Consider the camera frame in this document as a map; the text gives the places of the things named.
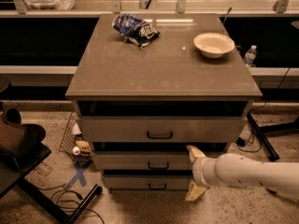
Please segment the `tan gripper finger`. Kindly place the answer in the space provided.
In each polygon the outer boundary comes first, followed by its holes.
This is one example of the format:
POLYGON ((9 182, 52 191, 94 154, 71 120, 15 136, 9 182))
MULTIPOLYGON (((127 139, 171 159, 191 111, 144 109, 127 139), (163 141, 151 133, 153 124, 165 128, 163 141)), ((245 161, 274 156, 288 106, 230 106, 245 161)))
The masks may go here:
POLYGON ((205 153, 198 147, 187 145, 187 149, 189 151, 189 158, 191 162, 195 162, 197 159, 205 157, 205 153))
POLYGON ((191 181, 186 194, 186 201, 195 201, 206 192, 205 187, 198 186, 194 181, 191 181))

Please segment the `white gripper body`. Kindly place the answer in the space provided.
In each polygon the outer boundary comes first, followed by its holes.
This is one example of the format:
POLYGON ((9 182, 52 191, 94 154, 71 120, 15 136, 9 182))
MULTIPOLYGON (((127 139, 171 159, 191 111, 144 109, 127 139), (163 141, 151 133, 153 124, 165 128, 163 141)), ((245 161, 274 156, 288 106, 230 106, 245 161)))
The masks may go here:
POLYGON ((215 172, 216 159, 201 157, 192 166, 193 178, 198 186, 213 187, 219 185, 215 172))

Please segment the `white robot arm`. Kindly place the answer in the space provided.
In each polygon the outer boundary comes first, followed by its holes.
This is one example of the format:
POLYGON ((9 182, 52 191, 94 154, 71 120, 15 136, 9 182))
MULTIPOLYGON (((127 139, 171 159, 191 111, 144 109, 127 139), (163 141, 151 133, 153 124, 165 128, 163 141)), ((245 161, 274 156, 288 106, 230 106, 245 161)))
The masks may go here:
POLYGON ((298 162, 262 162, 228 153, 207 157, 195 146, 187 145, 192 163, 186 201, 195 201, 210 187, 262 187, 292 197, 299 196, 298 162))

